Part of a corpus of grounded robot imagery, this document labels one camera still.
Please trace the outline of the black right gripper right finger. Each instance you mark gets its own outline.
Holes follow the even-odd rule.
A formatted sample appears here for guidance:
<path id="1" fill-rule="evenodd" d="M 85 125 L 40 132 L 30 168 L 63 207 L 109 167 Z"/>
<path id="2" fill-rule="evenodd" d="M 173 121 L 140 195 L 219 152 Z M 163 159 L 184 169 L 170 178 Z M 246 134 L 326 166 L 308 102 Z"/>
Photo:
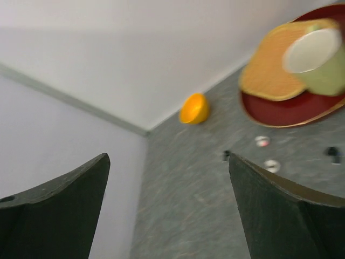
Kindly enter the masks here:
<path id="1" fill-rule="evenodd" d="M 344 199 L 238 154 L 229 173 L 251 258 L 344 258 Z"/>

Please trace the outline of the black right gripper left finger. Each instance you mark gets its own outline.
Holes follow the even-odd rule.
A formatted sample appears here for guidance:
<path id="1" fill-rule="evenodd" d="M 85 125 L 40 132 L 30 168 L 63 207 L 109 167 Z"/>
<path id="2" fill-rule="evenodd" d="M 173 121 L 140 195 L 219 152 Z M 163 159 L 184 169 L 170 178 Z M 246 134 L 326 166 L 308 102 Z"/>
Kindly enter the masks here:
<path id="1" fill-rule="evenodd" d="M 103 153 L 1 199 L 1 258 L 88 258 L 110 170 Z"/>

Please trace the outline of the black earbud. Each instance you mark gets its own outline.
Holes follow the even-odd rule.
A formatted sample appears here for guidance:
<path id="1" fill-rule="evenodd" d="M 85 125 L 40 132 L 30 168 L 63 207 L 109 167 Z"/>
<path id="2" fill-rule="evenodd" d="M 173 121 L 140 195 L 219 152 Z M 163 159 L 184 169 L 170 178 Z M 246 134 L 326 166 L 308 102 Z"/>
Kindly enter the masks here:
<path id="1" fill-rule="evenodd" d="M 225 150 L 223 152 L 223 158 L 222 158 L 222 161 L 223 162 L 228 162 L 229 161 L 229 157 L 231 155 L 231 152 L 229 150 Z"/>
<path id="2" fill-rule="evenodd" d="M 332 164 L 339 165 L 341 163 L 341 153 L 336 147 L 327 147 L 325 155 L 331 157 Z"/>

